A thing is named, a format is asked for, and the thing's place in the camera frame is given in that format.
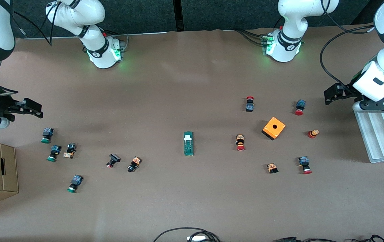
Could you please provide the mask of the beige black switch part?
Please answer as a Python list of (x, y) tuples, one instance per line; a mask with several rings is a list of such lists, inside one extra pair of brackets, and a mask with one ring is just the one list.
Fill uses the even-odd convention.
[(69, 143), (67, 145), (67, 150), (64, 152), (63, 157), (64, 158), (73, 158), (76, 152), (77, 144), (76, 143)]

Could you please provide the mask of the orange push button enclosure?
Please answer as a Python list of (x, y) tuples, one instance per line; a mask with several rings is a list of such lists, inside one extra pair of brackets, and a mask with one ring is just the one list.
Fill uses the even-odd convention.
[(270, 140), (277, 139), (286, 125), (278, 120), (276, 117), (272, 117), (269, 122), (263, 127), (261, 133), (267, 136)]

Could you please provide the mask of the green terminal block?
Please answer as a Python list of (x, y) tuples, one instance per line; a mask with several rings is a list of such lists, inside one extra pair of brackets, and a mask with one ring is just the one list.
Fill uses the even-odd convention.
[(184, 145), (184, 156), (193, 156), (194, 155), (193, 132), (186, 131), (183, 133), (183, 145)]

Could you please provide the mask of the red mushroom button blue block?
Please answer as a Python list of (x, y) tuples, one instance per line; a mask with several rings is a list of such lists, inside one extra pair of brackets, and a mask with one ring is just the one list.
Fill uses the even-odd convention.
[(303, 174), (311, 174), (312, 170), (309, 167), (309, 158), (307, 156), (302, 156), (298, 158), (299, 166), (303, 169)]
[(295, 105), (295, 112), (294, 114), (297, 116), (301, 116), (304, 114), (304, 109), (306, 107), (306, 101), (300, 99)]

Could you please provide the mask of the green mushroom push button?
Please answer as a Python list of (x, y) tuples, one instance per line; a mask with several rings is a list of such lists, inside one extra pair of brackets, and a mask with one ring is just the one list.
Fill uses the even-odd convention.
[(55, 162), (57, 160), (57, 156), (61, 153), (61, 146), (53, 145), (50, 150), (50, 155), (47, 157), (48, 161)]
[(42, 133), (43, 138), (41, 139), (41, 142), (43, 144), (50, 144), (53, 134), (54, 134), (53, 128), (50, 128), (50, 127), (44, 128)]
[(83, 181), (83, 177), (81, 175), (75, 175), (72, 180), (71, 184), (69, 185), (67, 191), (70, 193), (75, 193), (77, 188), (81, 185), (81, 182)]

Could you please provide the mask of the black selector switch orange block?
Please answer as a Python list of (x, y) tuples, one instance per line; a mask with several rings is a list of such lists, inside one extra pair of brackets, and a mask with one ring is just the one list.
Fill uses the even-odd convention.
[(128, 172), (134, 172), (139, 167), (141, 162), (142, 162), (142, 160), (140, 158), (134, 157), (132, 159), (132, 162), (130, 163), (130, 165), (128, 167)]

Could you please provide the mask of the black vertical post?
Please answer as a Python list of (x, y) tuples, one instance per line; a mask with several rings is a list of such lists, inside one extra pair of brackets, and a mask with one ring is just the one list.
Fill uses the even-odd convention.
[(183, 32), (184, 31), (184, 24), (183, 24), (183, 13), (182, 13), (181, 0), (172, 0), (172, 3), (173, 3), (173, 7), (174, 7), (176, 31), (177, 32)]

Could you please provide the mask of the black square button red terminals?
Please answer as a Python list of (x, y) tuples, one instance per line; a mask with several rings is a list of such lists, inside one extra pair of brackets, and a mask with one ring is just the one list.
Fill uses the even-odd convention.
[(107, 163), (108, 168), (113, 168), (114, 165), (121, 161), (121, 158), (116, 154), (110, 154), (110, 161)]

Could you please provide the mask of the white ribbed tray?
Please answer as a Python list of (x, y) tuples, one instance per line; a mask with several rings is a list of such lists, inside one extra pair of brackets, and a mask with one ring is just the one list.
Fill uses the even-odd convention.
[(352, 109), (371, 163), (384, 163), (384, 112), (366, 111), (355, 102)]

